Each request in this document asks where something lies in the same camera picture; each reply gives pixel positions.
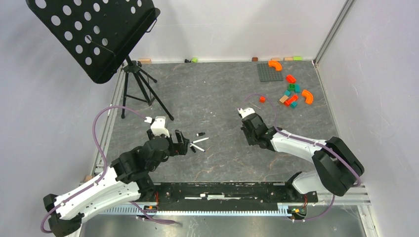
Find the white pen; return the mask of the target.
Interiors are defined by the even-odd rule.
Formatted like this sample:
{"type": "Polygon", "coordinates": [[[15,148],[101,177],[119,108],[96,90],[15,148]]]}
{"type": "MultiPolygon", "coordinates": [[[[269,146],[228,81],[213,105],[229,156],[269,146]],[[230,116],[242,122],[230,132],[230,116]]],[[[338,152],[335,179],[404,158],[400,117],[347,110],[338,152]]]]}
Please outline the white pen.
{"type": "Polygon", "coordinates": [[[203,153],[206,152],[205,149],[203,149],[203,148],[201,148],[201,147],[199,147],[199,146],[197,146],[196,144],[193,144],[193,143],[190,143],[190,148],[195,148],[195,149],[197,149],[197,150],[199,150],[203,153]]]}
{"type": "Polygon", "coordinates": [[[205,140],[207,140],[207,139],[209,139],[209,137],[205,137],[205,138],[201,138],[201,139],[195,140],[195,141],[193,141],[192,143],[193,143],[193,144],[200,143],[200,142],[203,142],[203,141],[205,141],[205,140]]]}

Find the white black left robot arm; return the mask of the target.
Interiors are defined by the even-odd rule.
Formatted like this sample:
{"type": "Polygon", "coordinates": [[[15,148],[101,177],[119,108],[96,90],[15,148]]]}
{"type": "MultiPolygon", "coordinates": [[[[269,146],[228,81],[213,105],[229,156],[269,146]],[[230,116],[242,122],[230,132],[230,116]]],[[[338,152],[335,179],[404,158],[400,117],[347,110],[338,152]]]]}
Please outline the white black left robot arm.
{"type": "Polygon", "coordinates": [[[48,194],[43,198],[47,215],[41,231],[65,237],[99,212],[130,201],[150,201],[155,196],[155,185],[150,172],[169,157],[186,155],[190,146],[180,130],[172,136],[155,136],[147,131],[149,140],[120,154],[109,166],[91,180],[62,195],[48,194]]]}

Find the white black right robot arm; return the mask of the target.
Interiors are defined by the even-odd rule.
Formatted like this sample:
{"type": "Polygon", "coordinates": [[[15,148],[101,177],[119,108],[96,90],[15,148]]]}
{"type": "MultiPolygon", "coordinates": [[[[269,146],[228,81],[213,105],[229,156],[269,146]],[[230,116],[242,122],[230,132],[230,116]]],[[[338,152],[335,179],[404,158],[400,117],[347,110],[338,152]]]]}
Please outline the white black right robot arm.
{"type": "Polygon", "coordinates": [[[360,184],[365,169],[339,137],[311,139],[279,127],[269,128],[252,108],[240,109],[239,116],[241,130],[249,145],[287,153],[314,164],[314,171],[298,172],[290,178],[285,188],[289,200],[299,201],[309,192],[329,192],[342,197],[350,188],[360,184]]]}

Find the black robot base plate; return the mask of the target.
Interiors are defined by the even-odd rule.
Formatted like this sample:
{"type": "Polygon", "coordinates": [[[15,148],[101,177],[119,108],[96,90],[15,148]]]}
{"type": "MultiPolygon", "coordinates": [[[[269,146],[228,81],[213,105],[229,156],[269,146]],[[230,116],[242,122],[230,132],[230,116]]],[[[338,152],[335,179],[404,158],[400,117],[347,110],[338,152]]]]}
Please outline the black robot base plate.
{"type": "Polygon", "coordinates": [[[274,211],[279,203],[313,203],[318,196],[284,182],[162,182],[138,201],[155,202],[159,211],[274,211]]]}

